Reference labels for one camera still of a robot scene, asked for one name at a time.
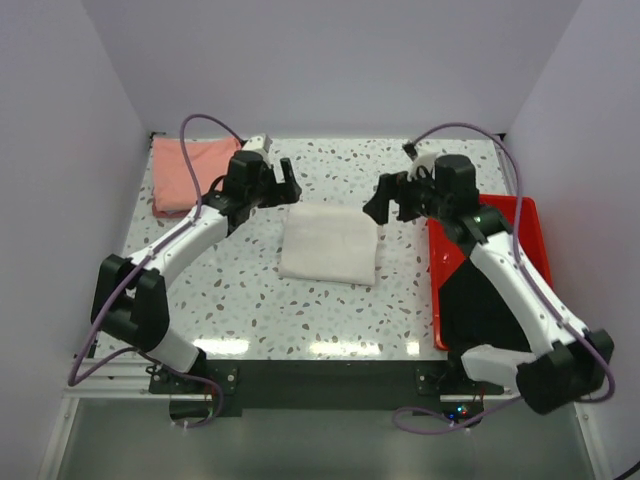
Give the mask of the white t-shirt red print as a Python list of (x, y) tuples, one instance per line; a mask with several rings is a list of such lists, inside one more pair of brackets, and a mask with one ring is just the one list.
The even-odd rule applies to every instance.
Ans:
[(284, 222), (278, 272), (286, 278), (372, 286), (378, 225), (362, 211), (297, 203)]

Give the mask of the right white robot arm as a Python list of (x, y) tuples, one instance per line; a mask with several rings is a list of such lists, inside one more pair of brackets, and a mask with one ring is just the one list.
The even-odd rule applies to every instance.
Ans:
[(384, 225), (392, 203), (400, 222), (424, 217), (441, 226), (525, 338), (520, 350), (505, 347), (502, 335), (465, 347), (445, 369), (452, 390), (466, 393), (480, 381), (501, 385), (542, 415), (567, 403), (613, 396), (612, 337), (589, 329), (559, 299), (521, 246), (520, 220), (482, 201), (468, 157), (422, 156), (407, 171), (382, 174), (363, 211)]

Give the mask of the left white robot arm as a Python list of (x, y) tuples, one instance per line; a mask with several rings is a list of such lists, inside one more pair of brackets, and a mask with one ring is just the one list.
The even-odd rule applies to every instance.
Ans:
[(99, 268), (91, 313), (92, 328), (125, 343), (172, 370), (185, 392), (207, 380), (205, 353), (171, 326), (168, 287), (198, 257), (233, 234), (253, 209), (297, 202), (301, 188), (290, 159), (280, 161), (278, 181), (264, 154), (234, 153), (225, 175), (200, 194), (191, 211), (146, 248), (107, 257)]

